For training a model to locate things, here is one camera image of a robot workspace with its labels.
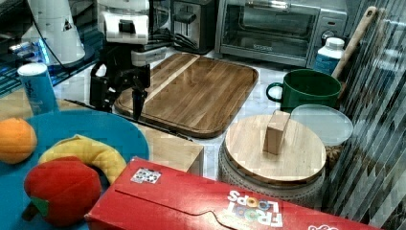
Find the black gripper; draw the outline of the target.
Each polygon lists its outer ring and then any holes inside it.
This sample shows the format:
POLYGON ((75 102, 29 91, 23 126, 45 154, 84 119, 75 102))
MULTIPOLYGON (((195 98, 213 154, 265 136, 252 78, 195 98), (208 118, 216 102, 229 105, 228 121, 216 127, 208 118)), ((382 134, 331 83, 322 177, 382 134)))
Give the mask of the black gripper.
POLYGON ((97 110, 111 110, 113 95, 120 96, 127 88, 132 88, 132 118, 140 118, 147 98, 146 88, 150 86, 149 66, 136 66, 132 62, 132 52, 140 48, 140 45, 120 43, 103 45, 100 59, 91 70, 90 104, 97 110))

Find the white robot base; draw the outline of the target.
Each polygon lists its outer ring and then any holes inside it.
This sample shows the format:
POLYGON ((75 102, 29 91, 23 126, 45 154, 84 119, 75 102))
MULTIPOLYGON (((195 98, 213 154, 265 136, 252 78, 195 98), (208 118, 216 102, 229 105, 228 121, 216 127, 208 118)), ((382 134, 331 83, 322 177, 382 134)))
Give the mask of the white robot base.
POLYGON ((47 65, 70 64, 85 51, 74 25, 68 0, 27 0, 33 24, 21 39, 39 46, 47 65))

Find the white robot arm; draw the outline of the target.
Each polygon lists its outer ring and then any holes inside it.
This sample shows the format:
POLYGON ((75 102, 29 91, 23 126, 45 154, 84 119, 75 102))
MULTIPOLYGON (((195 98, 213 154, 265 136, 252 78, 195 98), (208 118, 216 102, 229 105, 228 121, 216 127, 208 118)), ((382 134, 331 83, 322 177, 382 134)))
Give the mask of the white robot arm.
POLYGON ((97 0, 98 30, 103 34, 99 61, 90 76, 90 104, 110 112, 132 90, 132 117, 140 118, 150 87, 150 64, 165 56, 163 45, 148 47, 153 24, 151 0, 97 0))

